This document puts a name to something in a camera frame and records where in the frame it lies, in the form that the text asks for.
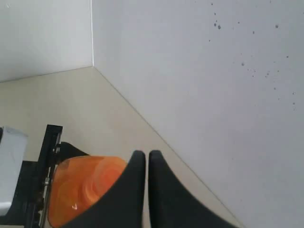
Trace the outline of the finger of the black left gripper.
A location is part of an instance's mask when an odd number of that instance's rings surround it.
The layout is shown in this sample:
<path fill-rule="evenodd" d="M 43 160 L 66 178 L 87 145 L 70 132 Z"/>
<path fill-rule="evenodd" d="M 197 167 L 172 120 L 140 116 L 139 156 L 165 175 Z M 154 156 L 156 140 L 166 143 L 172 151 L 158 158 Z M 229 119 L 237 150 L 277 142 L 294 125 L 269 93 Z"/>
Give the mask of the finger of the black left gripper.
<path fill-rule="evenodd" d="M 80 156 L 88 156 L 89 154 L 83 152 L 77 147 L 67 142 L 58 144 L 58 163 L 64 162 L 67 159 Z"/>

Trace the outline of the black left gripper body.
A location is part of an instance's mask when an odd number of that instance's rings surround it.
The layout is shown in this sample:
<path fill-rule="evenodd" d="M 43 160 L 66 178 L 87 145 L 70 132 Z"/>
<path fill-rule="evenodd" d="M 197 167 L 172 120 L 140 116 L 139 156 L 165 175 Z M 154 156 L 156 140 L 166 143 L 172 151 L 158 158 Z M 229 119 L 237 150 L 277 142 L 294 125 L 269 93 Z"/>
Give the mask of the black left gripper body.
<path fill-rule="evenodd" d="M 37 161 L 23 161 L 6 227 L 43 228 L 63 127 L 47 125 Z"/>

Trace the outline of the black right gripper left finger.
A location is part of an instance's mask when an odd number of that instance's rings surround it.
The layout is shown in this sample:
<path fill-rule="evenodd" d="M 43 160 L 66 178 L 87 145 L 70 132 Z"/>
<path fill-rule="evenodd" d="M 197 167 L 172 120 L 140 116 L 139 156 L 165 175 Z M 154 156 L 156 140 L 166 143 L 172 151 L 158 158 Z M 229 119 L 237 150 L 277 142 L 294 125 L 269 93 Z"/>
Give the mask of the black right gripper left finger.
<path fill-rule="evenodd" d="M 145 154 L 134 151 L 114 185 L 65 228 L 141 228 L 145 189 Z"/>

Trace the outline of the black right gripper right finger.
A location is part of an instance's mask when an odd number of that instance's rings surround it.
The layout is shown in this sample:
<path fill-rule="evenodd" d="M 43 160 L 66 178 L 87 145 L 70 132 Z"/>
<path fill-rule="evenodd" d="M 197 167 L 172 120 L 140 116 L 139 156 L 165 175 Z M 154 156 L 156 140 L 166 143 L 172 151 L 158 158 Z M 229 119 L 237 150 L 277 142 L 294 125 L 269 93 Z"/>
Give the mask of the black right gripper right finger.
<path fill-rule="evenodd" d="M 240 222 L 204 184 L 193 193 L 159 150 L 149 153 L 149 213 L 153 228 L 238 228 Z"/>

